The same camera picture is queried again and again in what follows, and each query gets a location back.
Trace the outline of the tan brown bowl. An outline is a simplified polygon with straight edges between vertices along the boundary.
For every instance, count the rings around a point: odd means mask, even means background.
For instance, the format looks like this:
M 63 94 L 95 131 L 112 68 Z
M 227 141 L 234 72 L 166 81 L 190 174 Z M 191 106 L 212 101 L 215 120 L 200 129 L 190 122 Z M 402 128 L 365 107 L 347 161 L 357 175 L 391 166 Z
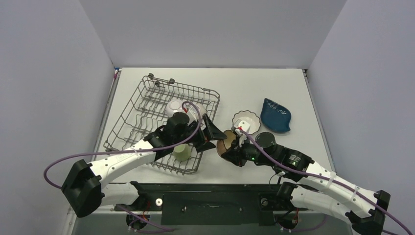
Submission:
M 216 150 L 220 157 L 231 148 L 232 142 L 236 139 L 236 135 L 232 130 L 225 130 L 224 134 L 227 138 L 224 140 L 218 140 L 216 143 Z

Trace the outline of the green mug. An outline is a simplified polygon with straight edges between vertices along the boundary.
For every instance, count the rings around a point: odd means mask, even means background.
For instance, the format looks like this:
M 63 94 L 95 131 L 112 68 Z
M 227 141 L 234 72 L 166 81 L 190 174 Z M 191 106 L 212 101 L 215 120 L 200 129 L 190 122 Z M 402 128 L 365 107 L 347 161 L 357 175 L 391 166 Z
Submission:
M 186 143 L 175 146 L 172 155 L 175 157 L 177 161 L 187 161 L 191 156 L 190 146 Z

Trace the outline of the white scalloped bowl black rim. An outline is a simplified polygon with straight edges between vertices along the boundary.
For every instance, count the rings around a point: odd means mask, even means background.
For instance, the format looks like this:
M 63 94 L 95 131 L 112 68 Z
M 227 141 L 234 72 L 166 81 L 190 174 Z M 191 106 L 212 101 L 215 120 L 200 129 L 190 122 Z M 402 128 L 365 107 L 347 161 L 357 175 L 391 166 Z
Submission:
M 235 128 L 242 128 L 245 132 L 252 135 L 259 131 L 261 127 L 260 118 L 249 110 L 239 111 L 234 114 L 232 125 Z

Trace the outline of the plain white bowl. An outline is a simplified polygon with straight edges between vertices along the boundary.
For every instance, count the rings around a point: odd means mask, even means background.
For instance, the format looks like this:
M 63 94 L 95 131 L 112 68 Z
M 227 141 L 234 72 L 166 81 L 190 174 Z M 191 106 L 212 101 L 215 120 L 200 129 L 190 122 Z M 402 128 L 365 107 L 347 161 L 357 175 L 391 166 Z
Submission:
M 166 107 L 165 107 L 165 114 L 168 118 L 173 117 L 175 113 L 183 113 L 183 107 L 182 107 L 183 101 L 180 99 L 172 99 L 170 100 Z

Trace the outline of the blue leaf-shaped dish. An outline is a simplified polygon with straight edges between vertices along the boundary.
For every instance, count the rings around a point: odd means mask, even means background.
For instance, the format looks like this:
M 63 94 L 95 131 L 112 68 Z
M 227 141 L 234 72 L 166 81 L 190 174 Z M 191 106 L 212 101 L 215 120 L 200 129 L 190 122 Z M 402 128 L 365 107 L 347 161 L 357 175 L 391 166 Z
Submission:
M 275 133 L 287 133 L 291 130 L 291 112 L 284 106 L 265 98 L 260 119 L 266 128 Z

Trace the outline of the small white lobed bowl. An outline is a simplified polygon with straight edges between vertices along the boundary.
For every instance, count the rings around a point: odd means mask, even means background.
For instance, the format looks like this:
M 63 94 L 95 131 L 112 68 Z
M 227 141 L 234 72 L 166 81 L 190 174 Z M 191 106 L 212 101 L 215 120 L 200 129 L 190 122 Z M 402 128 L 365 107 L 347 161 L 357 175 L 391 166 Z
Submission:
M 201 104 L 201 103 L 195 103 L 195 106 L 193 107 L 193 116 L 195 118 L 195 120 L 199 120 L 199 116 L 203 116 L 204 114 L 206 114 L 206 109 L 205 107 Z

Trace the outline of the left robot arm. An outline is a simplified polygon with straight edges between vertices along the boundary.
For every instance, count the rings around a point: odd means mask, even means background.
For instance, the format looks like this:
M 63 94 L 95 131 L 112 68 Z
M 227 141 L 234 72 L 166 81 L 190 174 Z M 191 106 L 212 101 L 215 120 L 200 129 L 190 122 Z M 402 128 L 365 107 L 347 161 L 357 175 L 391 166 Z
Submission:
M 99 161 L 75 162 L 61 188 L 77 217 L 90 215 L 100 206 L 124 204 L 135 211 L 144 208 L 146 197 L 132 183 L 112 181 L 132 169 L 155 162 L 173 152 L 175 146 L 191 144 L 197 152 L 215 148 L 213 141 L 224 140 L 207 115 L 199 121 L 190 121 L 185 113 L 176 113 L 165 125 L 157 128 L 124 151 L 113 151 Z

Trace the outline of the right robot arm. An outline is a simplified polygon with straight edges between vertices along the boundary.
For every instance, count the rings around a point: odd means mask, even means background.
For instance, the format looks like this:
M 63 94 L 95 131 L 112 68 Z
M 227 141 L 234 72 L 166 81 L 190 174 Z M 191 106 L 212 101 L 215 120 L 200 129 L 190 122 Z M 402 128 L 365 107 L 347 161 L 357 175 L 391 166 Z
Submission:
M 305 208 L 330 215 L 349 224 L 361 235 L 383 232 L 390 194 L 355 185 L 320 165 L 311 157 L 276 143 L 269 132 L 256 139 L 242 130 L 226 130 L 220 156 L 236 166 L 252 161 L 256 166 L 270 166 L 283 183 L 276 195 L 282 209 Z

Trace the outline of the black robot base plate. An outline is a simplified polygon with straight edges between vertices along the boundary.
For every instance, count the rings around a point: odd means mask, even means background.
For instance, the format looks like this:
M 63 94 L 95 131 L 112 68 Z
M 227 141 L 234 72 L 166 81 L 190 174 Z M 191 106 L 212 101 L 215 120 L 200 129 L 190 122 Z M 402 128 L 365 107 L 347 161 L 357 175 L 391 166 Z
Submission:
M 288 193 L 268 184 L 150 184 L 132 182 L 138 198 L 117 202 L 116 212 L 161 216 L 162 225 L 273 226 L 277 217 L 290 218 L 296 208 Z

